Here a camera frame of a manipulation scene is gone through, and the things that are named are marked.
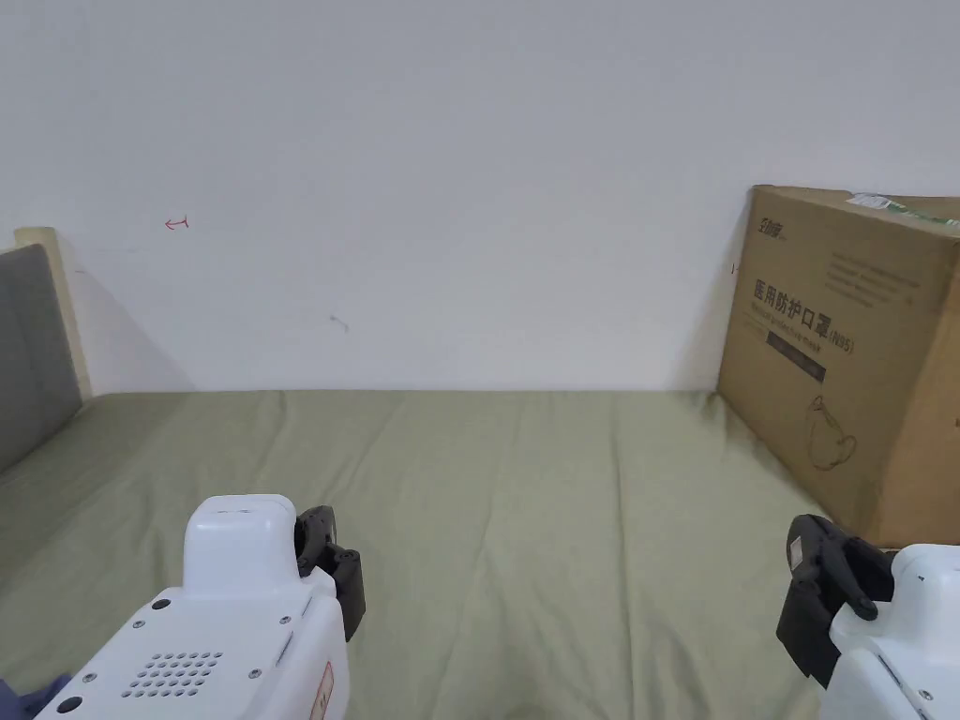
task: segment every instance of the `green bed sheet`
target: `green bed sheet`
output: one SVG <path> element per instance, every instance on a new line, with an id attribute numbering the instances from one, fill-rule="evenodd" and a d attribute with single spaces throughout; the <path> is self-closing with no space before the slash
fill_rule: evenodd
<path id="1" fill-rule="evenodd" d="M 362 554 L 351 718 L 816 716 L 775 629 L 817 508 L 708 394 L 96 399 L 0 475 L 0 677 L 79 669 L 243 492 Z"/>

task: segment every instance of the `white wall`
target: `white wall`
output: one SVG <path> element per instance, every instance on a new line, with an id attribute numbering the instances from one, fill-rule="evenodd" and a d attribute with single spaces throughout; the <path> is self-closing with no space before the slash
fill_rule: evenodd
<path id="1" fill-rule="evenodd" d="M 2 12 L 99 393 L 711 387 L 752 183 L 960 194 L 949 0 Z"/>

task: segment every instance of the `red mark on wall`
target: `red mark on wall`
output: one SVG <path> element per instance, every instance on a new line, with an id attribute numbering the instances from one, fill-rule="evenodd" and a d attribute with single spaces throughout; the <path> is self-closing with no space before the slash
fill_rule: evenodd
<path id="1" fill-rule="evenodd" d="M 168 220 L 166 223 L 164 223 L 164 225 L 167 227 L 168 230 L 172 230 L 177 225 L 183 225 L 185 228 L 190 227 L 189 225 L 186 224 L 186 215 L 184 215 L 183 219 L 180 220 L 178 223 L 175 223 L 172 220 Z"/>

